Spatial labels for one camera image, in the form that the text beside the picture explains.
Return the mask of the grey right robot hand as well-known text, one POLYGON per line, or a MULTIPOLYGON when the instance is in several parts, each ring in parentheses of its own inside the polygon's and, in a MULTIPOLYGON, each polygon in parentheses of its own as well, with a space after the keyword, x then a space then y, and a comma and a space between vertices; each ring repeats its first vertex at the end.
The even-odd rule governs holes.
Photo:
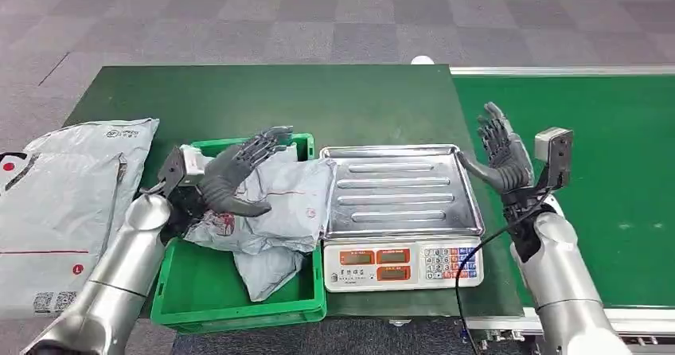
POLYGON ((462 151, 458 160, 465 170, 500 194, 533 186, 533 164, 521 136, 504 112, 493 102, 484 105, 486 115, 478 117, 478 135, 488 162, 481 164, 462 151))

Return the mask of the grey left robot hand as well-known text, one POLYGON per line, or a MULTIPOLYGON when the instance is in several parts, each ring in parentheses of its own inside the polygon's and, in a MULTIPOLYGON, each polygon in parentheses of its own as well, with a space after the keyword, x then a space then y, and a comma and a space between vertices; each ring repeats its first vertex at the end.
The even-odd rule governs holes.
POLYGON ((271 211, 266 201, 238 198, 237 190, 260 164, 287 148, 292 133, 292 126, 270 127, 228 147, 210 161, 197 184, 209 209, 241 217, 259 217, 271 211))

